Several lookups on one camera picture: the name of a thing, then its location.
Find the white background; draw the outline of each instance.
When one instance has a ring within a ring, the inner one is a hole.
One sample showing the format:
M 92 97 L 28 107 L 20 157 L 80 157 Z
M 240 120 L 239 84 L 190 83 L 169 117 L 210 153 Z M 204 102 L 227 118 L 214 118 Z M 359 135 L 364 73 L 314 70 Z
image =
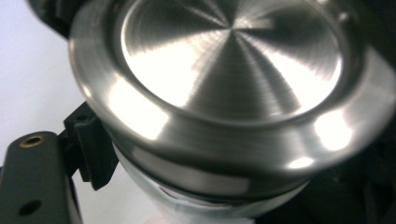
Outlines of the white background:
M 28 133 L 64 129 L 84 101 L 68 61 L 67 41 L 41 23 L 22 0 L 0 1 L 0 165 L 7 146 Z M 118 167 L 94 192 L 74 176 L 85 224 L 159 224 L 152 203 Z

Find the circular metal disc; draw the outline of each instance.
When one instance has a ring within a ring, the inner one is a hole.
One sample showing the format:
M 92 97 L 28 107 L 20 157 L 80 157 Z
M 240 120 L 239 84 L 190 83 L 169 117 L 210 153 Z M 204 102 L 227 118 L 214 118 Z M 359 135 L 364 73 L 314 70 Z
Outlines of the circular metal disc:
M 357 153 L 394 112 L 394 71 L 332 4 L 91 1 L 71 61 L 129 162 L 176 189 L 267 197 Z

